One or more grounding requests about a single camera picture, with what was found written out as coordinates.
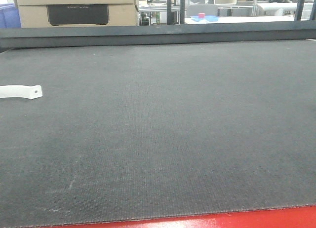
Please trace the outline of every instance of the white table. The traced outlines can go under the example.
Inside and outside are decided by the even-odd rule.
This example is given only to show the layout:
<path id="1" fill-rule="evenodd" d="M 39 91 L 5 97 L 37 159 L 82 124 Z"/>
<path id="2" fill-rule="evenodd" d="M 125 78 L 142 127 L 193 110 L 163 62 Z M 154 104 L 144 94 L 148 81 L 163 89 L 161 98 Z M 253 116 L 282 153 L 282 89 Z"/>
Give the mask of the white table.
<path id="1" fill-rule="evenodd" d="M 294 21 L 293 16 L 263 16 L 263 17 L 219 17 L 217 22 L 207 22 L 202 20 L 196 22 L 191 18 L 186 18 L 186 24 L 213 24 L 213 23 L 245 23 L 245 22 L 284 22 Z"/>

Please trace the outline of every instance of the blue container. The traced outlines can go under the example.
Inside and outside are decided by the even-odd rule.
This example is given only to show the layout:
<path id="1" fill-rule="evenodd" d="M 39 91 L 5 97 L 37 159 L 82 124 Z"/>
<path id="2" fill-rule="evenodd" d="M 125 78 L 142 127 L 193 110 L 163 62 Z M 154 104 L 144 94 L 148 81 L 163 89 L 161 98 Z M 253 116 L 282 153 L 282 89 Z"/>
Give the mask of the blue container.
<path id="1" fill-rule="evenodd" d="M 219 17 L 217 17 L 217 16 L 205 16 L 204 18 L 198 18 L 198 16 L 192 16 L 191 18 L 192 18 L 192 20 L 194 20 L 196 22 L 199 22 L 202 20 L 206 20 L 209 22 L 217 22 Z"/>
<path id="2" fill-rule="evenodd" d="M 21 28 L 19 10 L 13 3 L 0 4 L 0 28 Z"/>

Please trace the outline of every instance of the black label on box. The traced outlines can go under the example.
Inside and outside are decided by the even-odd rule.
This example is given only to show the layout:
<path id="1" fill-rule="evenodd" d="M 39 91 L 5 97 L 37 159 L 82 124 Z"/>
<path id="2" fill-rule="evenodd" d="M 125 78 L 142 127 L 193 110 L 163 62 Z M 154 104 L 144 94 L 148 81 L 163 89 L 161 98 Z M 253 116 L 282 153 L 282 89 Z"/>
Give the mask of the black label on box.
<path id="1" fill-rule="evenodd" d="M 47 11 L 51 25 L 105 25 L 109 22 L 109 7 L 107 4 L 48 5 Z"/>

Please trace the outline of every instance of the red table edge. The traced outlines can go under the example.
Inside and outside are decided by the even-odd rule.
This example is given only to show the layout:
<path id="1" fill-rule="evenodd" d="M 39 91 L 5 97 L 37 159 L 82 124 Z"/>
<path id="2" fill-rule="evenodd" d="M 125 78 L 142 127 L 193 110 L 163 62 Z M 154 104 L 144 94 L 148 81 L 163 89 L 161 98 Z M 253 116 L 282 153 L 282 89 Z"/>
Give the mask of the red table edge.
<path id="1" fill-rule="evenodd" d="M 316 228 L 316 206 L 231 212 L 54 228 Z"/>

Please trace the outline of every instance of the black metal bar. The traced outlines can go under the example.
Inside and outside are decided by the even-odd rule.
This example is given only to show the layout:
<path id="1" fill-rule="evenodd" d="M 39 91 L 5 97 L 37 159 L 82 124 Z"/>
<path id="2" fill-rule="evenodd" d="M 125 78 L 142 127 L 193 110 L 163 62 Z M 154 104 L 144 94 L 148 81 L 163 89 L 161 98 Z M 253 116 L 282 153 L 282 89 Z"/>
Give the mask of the black metal bar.
<path id="1" fill-rule="evenodd" d="M 0 48 L 179 44 L 316 38 L 316 22 L 0 29 Z"/>
<path id="2" fill-rule="evenodd" d="M 180 24 L 184 24 L 185 5 L 186 5 L 186 0 L 180 0 Z"/>
<path id="3" fill-rule="evenodd" d="M 310 20 L 315 20 L 315 19 L 316 19 L 316 0 L 314 0 L 314 4 L 312 7 L 311 16 L 310 16 Z"/>
<path id="4" fill-rule="evenodd" d="M 233 10 L 231 8 L 227 9 L 227 16 L 231 17 L 233 15 Z"/>
<path id="5" fill-rule="evenodd" d="M 304 1 L 305 0 L 298 0 L 297 1 L 296 13 L 295 13 L 295 18 L 294 18 L 295 21 L 300 21 L 302 18 Z"/>
<path id="6" fill-rule="evenodd" d="M 173 23 L 172 17 L 172 1 L 167 0 L 167 25 L 171 25 Z"/>

